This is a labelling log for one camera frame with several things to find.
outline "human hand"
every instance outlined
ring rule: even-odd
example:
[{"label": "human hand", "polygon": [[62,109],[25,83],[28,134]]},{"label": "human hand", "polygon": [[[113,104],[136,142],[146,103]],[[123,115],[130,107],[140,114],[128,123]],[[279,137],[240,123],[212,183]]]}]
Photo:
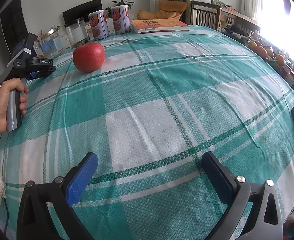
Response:
[{"label": "human hand", "polygon": [[27,108],[27,93],[28,88],[23,85],[19,78],[13,78],[5,81],[0,87],[0,134],[6,132],[6,111],[9,100],[9,92],[11,90],[17,89],[18,91],[24,93],[20,96],[20,111],[24,116],[26,114]]}]

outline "orange book cover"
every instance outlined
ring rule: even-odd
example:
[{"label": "orange book cover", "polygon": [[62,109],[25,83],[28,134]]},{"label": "orange book cover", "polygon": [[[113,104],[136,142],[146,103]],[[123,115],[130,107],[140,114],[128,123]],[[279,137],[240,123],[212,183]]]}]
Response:
[{"label": "orange book cover", "polygon": [[188,31],[187,24],[174,19],[131,20],[136,33],[152,33],[163,31]]}]

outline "television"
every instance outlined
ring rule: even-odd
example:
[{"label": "television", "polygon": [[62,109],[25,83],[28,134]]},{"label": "television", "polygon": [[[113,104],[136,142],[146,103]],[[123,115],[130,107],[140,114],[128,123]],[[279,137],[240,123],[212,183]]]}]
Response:
[{"label": "television", "polygon": [[103,6],[101,0],[92,0],[90,2],[78,5],[63,12],[65,24],[66,26],[72,25],[74,23],[74,20],[81,17],[84,18],[85,23],[89,22],[88,14],[102,9]]},{"label": "television", "polygon": [[12,0],[1,12],[0,20],[7,47],[12,53],[28,34],[20,0]]}]

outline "red apple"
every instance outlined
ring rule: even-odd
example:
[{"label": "red apple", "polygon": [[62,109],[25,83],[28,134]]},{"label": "red apple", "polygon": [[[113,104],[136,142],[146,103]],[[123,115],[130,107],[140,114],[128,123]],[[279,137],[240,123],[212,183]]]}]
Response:
[{"label": "red apple", "polygon": [[105,50],[98,42],[84,44],[74,50],[72,60],[78,70],[83,73],[89,73],[103,65]]}]

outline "teal and white tablecloth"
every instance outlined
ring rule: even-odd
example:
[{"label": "teal and white tablecloth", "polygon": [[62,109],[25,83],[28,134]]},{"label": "teal and white tablecloth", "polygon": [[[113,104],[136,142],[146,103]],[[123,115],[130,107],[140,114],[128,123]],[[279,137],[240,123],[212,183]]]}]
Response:
[{"label": "teal and white tablecloth", "polygon": [[204,239],[226,209],[201,169],[206,151],[249,182],[272,179],[286,219],[294,207],[294,92],[267,63],[201,26],[100,43],[99,70],[79,72],[70,49],[51,76],[31,81],[22,126],[1,137],[8,234],[15,238],[25,183],[64,176],[87,152],[99,165],[73,208],[96,240]]}]

